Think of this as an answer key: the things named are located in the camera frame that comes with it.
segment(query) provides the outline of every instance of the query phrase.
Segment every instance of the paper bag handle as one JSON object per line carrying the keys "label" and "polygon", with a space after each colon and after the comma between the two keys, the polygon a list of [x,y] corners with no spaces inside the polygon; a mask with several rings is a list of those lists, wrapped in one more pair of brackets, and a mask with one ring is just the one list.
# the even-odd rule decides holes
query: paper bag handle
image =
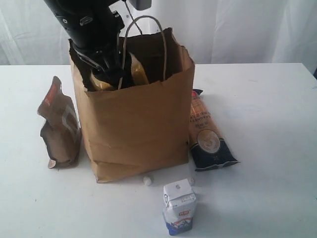
{"label": "paper bag handle", "polygon": [[[122,57],[122,68],[124,68],[125,66],[125,54],[126,54],[126,46],[127,46],[127,39],[128,39],[128,34],[129,34],[129,31],[131,29],[131,27],[133,26],[133,24],[136,24],[136,22],[142,18],[151,18],[153,19],[158,27],[159,27],[159,30],[160,30],[160,33],[162,34],[162,38],[163,38],[163,45],[164,45],[164,67],[163,67],[163,81],[165,81],[166,79],[166,64],[167,64],[167,46],[166,46],[166,39],[165,39],[165,35],[163,33],[163,29],[162,29],[162,26],[159,22],[159,20],[157,20],[155,17],[153,16],[148,16],[148,15],[144,15],[144,16],[139,16],[137,18],[135,18],[131,24],[128,26],[126,32],[125,32],[125,37],[124,37],[124,42],[123,42],[123,57]],[[123,78],[120,78],[120,81],[119,81],[119,86],[118,86],[118,89],[121,89],[121,86],[122,86],[122,80]]]}

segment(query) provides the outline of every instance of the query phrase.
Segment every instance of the white table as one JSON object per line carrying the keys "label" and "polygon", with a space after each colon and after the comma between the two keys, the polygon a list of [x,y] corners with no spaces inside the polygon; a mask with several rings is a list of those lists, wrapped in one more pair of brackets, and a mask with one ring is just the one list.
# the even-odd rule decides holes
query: white table
{"label": "white table", "polygon": [[179,237],[317,237],[317,81],[302,64],[197,65],[195,87],[241,162],[193,172],[192,162],[97,184],[88,157],[49,170],[36,110],[70,67],[0,66],[0,237],[162,238],[164,184],[194,176],[192,231]]}

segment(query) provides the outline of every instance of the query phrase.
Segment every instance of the white backdrop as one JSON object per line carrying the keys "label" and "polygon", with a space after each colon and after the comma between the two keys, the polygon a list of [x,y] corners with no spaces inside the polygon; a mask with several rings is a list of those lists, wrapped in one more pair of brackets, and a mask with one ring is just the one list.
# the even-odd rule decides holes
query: white backdrop
{"label": "white backdrop", "polygon": [[[150,14],[196,63],[302,62],[317,67],[317,0],[152,0]],[[114,4],[129,24],[122,2]],[[68,64],[67,35],[43,0],[0,0],[0,64]],[[157,31],[141,20],[144,33]],[[136,28],[131,35],[137,34]]]}

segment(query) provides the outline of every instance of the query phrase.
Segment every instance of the brown coffee pouch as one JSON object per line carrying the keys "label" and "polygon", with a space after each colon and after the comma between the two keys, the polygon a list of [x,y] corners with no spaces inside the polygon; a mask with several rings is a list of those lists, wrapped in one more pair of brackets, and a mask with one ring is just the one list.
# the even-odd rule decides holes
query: brown coffee pouch
{"label": "brown coffee pouch", "polygon": [[77,165],[81,130],[70,97],[61,89],[61,81],[53,78],[52,85],[38,108],[38,114],[46,119],[41,129],[50,157],[49,169],[68,168]]}
{"label": "brown coffee pouch", "polygon": [[206,171],[237,164],[211,114],[200,98],[202,90],[192,92],[189,145],[196,171]]}

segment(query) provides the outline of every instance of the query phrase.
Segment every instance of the milk carton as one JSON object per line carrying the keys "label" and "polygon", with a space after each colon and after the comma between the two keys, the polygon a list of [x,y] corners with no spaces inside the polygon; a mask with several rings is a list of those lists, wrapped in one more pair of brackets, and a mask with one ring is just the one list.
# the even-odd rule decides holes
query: milk carton
{"label": "milk carton", "polygon": [[193,226],[196,196],[187,179],[164,186],[164,219],[171,236]]}

